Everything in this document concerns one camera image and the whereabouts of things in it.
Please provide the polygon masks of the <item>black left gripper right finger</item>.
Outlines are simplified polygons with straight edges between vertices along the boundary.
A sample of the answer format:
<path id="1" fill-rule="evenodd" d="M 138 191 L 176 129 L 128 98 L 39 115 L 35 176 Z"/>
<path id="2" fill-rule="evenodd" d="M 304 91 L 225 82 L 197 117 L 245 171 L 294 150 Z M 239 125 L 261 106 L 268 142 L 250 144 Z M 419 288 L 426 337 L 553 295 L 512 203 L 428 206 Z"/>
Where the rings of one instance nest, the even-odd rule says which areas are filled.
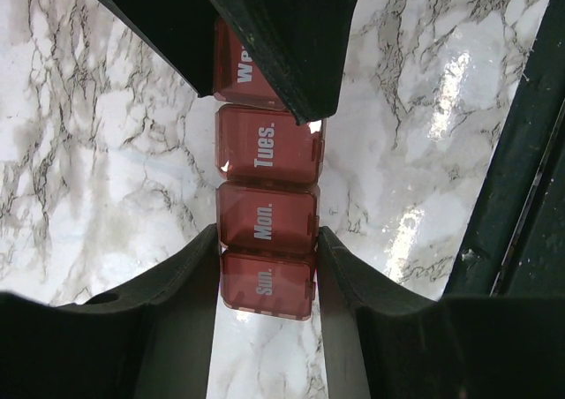
<path id="1" fill-rule="evenodd" d="M 458 297 L 404 288 L 328 229 L 318 240 L 332 398 L 561 398 L 562 297 Z"/>

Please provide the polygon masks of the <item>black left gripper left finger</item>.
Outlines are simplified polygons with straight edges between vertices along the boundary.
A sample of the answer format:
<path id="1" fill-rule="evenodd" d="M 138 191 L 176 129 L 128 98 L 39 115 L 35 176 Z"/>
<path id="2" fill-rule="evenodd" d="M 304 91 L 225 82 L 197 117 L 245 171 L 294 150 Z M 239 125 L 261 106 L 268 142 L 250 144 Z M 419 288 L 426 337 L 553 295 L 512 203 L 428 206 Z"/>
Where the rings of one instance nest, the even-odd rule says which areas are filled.
<path id="1" fill-rule="evenodd" d="M 1 296 L 4 398 L 203 398 L 219 287 L 214 225 L 82 305 Z"/>

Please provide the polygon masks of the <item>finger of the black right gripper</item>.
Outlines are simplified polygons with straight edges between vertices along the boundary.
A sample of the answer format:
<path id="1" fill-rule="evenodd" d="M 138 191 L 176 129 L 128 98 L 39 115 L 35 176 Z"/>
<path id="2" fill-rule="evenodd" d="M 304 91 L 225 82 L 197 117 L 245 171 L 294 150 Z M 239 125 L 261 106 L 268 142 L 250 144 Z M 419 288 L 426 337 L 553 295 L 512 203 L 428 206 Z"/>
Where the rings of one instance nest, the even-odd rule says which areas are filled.
<path id="1" fill-rule="evenodd" d="M 211 95 L 216 9 L 208 0 L 98 0 L 176 70 Z"/>
<path id="2" fill-rule="evenodd" d="M 209 0 L 298 124 L 333 116 L 358 0 Z"/>

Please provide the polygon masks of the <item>red weekly pill organizer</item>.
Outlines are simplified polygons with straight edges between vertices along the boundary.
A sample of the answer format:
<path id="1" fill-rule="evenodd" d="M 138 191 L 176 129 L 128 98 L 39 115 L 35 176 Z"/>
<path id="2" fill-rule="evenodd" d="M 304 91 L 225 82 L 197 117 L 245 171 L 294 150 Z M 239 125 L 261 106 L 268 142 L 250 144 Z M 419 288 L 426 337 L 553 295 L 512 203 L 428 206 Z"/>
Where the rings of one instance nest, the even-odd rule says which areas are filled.
<path id="1" fill-rule="evenodd" d="M 297 124 L 244 44 L 215 24 L 215 166 L 221 297 L 229 308 L 307 320 L 315 297 L 325 125 Z"/>

